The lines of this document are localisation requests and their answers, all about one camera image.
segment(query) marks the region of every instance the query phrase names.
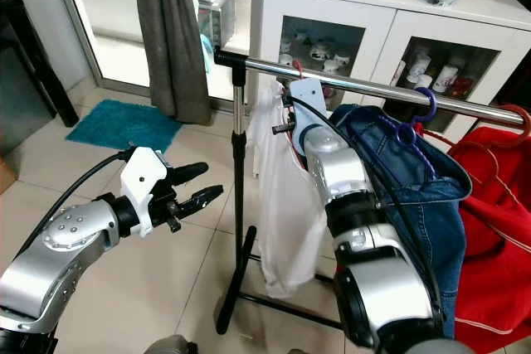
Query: white cabinet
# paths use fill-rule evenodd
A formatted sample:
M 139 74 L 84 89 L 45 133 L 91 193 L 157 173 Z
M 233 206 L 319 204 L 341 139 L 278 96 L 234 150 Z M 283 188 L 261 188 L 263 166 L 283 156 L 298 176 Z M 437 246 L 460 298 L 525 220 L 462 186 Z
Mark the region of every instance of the white cabinet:
M 298 34 L 309 41 L 297 41 Z M 423 0 L 264 0 L 258 56 L 278 61 L 279 54 L 286 53 L 280 47 L 283 37 L 290 42 L 287 54 L 305 68 L 324 68 L 310 55 L 311 45 L 323 43 L 331 49 L 329 57 L 350 55 L 338 75 L 385 85 L 400 61 L 406 62 L 405 76 L 424 52 L 431 59 L 426 73 L 434 80 L 445 65 L 457 65 L 451 85 L 439 90 L 442 95 L 489 104 L 531 49 L 531 13 L 516 0 L 458 0 L 452 7 Z M 261 75 L 258 87 L 270 79 Z M 404 82 L 402 77 L 397 85 L 407 87 Z M 375 104 L 403 120 L 424 112 L 367 95 L 332 95 L 327 101 L 330 110 L 340 103 Z M 438 111 L 427 127 L 458 141 L 474 122 Z

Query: denim jacket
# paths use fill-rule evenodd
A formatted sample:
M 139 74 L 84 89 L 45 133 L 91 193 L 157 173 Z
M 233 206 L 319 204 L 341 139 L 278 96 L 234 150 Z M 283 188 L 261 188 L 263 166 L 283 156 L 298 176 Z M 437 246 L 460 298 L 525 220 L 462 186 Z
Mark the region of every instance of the denim jacket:
M 419 155 L 397 142 L 394 131 L 381 120 L 382 116 L 390 119 L 378 107 L 345 104 L 335 110 L 330 121 L 354 143 L 363 140 L 373 150 L 373 153 L 366 153 L 363 147 L 356 147 L 359 153 L 365 155 L 364 158 L 372 159 L 372 165 L 389 181 L 412 222 L 439 284 L 442 309 L 446 315 L 444 333 L 453 337 L 455 299 L 466 247 L 465 229 L 458 207 L 459 201 L 469 196 L 471 182 L 459 163 L 417 137 L 418 148 L 436 171 L 433 179 Z M 373 178 L 373 184 L 382 191 L 383 187 L 376 178 Z M 383 199 L 392 204 L 387 194 Z M 402 236 L 408 237 L 402 218 L 393 206 L 390 206 L 389 216 Z M 410 257 L 416 262 L 416 256 L 410 254 Z

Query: robotic arm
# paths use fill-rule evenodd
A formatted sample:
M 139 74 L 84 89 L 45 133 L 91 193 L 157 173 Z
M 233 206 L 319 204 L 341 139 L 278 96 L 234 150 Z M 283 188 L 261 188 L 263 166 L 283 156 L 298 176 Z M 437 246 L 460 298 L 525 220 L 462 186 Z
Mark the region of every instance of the robotic arm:
M 471 353 L 444 338 L 441 311 L 432 304 L 358 153 L 303 106 L 326 115 L 320 82 L 292 82 L 290 93 L 285 102 L 295 110 L 293 143 L 306 157 L 334 238 L 334 292 L 346 337 L 376 353 Z
M 168 224 L 203 209 L 223 192 L 213 186 L 183 203 L 172 186 L 204 173 L 204 162 L 171 167 L 161 152 L 136 148 L 121 174 L 122 196 L 108 193 L 93 202 L 60 209 L 0 279 L 0 352 L 53 353 L 59 318 L 81 275 L 120 238 Z

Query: purple hanger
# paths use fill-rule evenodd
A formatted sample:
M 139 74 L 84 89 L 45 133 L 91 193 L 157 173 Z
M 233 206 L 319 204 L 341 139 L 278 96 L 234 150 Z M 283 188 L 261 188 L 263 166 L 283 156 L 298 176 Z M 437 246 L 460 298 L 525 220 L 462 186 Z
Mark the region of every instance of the purple hanger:
M 420 91 L 426 97 L 430 99 L 430 112 L 425 116 L 413 116 L 412 120 L 409 123 L 401 123 L 396 126 L 390 119 L 381 117 L 381 120 L 388 124 L 395 132 L 395 138 L 397 142 L 404 148 L 410 148 L 414 153 L 416 153 L 422 161 L 426 164 L 427 168 L 430 170 L 431 178 L 435 179 L 435 168 L 431 165 L 430 161 L 422 153 L 422 151 L 417 146 L 417 133 L 413 126 L 418 122 L 427 122 L 431 120 L 437 111 L 437 100 L 433 92 L 426 87 L 417 87 L 416 91 Z M 409 136 L 409 142 L 404 141 L 404 135 Z

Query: teal rug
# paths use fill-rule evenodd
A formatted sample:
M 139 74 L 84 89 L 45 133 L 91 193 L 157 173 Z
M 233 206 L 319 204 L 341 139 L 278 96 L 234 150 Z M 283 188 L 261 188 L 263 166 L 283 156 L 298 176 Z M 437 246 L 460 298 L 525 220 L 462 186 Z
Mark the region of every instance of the teal rug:
M 114 149 L 127 149 L 133 143 L 165 152 L 182 126 L 154 107 L 105 99 L 66 139 Z

